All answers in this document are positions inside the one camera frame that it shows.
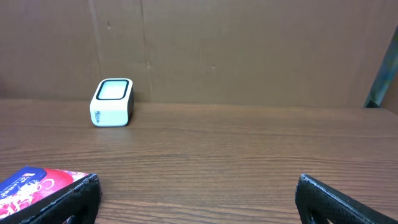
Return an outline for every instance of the brown cardboard panel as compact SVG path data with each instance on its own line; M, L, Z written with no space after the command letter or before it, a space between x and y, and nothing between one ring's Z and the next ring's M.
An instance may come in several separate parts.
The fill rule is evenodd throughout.
M152 101L361 107L398 1L145 0Z
M95 8L98 53L104 78L130 78L136 100L150 100L149 64L139 0L89 0Z
M386 95L381 102L381 107L398 114L398 74L395 75L395 79L392 81L388 88Z
M89 99L101 80L88 1L0 1L0 97Z

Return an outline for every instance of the white cube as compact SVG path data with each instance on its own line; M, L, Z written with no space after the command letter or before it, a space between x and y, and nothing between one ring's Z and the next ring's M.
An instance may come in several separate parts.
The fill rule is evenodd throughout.
M91 121L97 127L125 126L133 107L132 81L128 78L107 78L99 83L91 100Z

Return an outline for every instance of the small white device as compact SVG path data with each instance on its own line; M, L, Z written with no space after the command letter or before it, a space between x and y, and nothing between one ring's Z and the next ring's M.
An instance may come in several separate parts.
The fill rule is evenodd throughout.
M91 100L91 121L97 127L125 126L133 107L132 81L128 78L107 78L99 83Z

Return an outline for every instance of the logo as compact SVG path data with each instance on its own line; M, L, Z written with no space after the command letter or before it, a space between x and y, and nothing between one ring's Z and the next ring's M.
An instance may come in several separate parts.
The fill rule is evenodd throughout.
M97 121L97 124L100 122L100 115L101 115L100 111L95 111L95 120Z

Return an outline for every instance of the wooden table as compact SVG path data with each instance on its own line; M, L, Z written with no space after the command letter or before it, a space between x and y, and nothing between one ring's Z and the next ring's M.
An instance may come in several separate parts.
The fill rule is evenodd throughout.
M137 103L95 128L89 102L0 100L0 179L96 172L97 223L299 223L310 174L398 219L398 117L382 109Z

